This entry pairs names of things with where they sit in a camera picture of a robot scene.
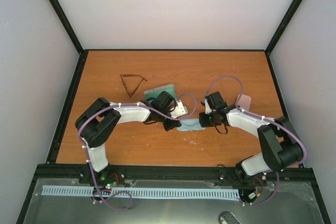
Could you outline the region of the blue cleaning cloth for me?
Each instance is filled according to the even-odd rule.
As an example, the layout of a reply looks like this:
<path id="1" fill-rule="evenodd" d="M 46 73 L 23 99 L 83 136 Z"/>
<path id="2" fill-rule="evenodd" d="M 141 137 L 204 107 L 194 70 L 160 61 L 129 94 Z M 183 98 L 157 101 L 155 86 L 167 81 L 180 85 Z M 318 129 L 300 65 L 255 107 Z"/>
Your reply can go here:
<path id="1" fill-rule="evenodd" d="M 180 123 L 181 123 L 181 126 L 177 128 L 177 130 L 180 132 L 205 130 L 204 127 L 201 127 L 199 119 L 180 120 Z"/>

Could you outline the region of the pink glasses case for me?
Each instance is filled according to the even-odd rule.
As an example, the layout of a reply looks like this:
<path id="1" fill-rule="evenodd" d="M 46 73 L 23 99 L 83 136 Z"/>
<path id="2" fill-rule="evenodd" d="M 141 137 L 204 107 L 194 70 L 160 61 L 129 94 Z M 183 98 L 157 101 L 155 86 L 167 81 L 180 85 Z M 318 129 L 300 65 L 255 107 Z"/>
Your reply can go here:
<path id="1" fill-rule="evenodd" d="M 252 98 L 250 96 L 242 94 L 240 98 L 237 97 L 236 103 L 240 108 L 249 111 L 251 100 Z"/>

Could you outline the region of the grey glasses case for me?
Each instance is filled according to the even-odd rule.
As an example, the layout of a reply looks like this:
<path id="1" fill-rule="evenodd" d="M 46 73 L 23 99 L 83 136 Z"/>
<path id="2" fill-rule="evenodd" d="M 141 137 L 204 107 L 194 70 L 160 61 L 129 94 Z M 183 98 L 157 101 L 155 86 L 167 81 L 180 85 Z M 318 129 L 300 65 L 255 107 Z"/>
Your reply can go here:
<path id="1" fill-rule="evenodd" d="M 145 90 L 143 92 L 144 96 L 146 99 L 149 99 L 149 98 L 157 98 L 159 96 L 159 94 L 163 91 L 166 91 L 167 93 L 169 93 L 175 100 L 177 100 L 177 96 L 175 94 L 175 85 L 174 84 L 167 84 L 167 85 L 164 85 L 164 86 L 160 86 L 160 87 L 157 87 L 157 88 L 153 88 L 153 89 L 150 89 L 150 90 Z"/>

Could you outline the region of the brown sunglasses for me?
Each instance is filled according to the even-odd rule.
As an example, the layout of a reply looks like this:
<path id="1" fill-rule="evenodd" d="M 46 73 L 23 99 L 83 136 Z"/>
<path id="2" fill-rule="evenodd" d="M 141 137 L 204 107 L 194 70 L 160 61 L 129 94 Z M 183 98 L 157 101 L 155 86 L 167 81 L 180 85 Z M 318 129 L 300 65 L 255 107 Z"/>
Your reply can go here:
<path id="1" fill-rule="evenodd" d="M 131 98 L 137 92 L 140 84 L 147 82 L 147 79 L 138 74 L 121 74 L 121 82 L 127 95 Z"/>

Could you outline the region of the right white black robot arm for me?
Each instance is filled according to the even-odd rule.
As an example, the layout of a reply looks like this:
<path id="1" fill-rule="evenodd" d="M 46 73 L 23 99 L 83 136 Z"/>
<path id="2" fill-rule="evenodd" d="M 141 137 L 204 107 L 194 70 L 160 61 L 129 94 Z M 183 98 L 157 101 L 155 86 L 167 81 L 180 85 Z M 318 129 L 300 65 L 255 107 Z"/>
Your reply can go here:
<path id="1" fill-rule="evenodd" d="M 258 138 L 261 153 L 236 164 L 235 176 L 240 184 L 259 173 L 279 172 L 303 160 L 303 148 L 289 119 L 277 119 L 253 114 L 237 103 L 228 105 L 219 92 L 207 95 L 201 102 L 201 127 L 235 127 Z"/>

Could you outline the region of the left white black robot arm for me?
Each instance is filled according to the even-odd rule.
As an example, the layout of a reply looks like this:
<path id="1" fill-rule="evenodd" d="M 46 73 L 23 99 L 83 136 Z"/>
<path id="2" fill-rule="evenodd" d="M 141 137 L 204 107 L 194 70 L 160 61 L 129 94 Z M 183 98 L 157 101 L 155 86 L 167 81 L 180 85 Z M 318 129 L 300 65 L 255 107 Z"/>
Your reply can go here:
<path id="1" fill-rule="evenodd" d="M 95 100 L 75 122 L 78 136 L 85 143 L 84 148 L 87 149 L 88 160 L 92 166 L 91 178 L 100 184 L 108 180 L 109 162 L 105 142 L 118 124 L 161 122 L 164 130 L 169 131 L 181 126 L 178 118 L 187 113 L 182 101 L 166 91 L 162 91 L 157 97 L 149 97 L 132 104 L 113 103 L 105 98 Z"/>

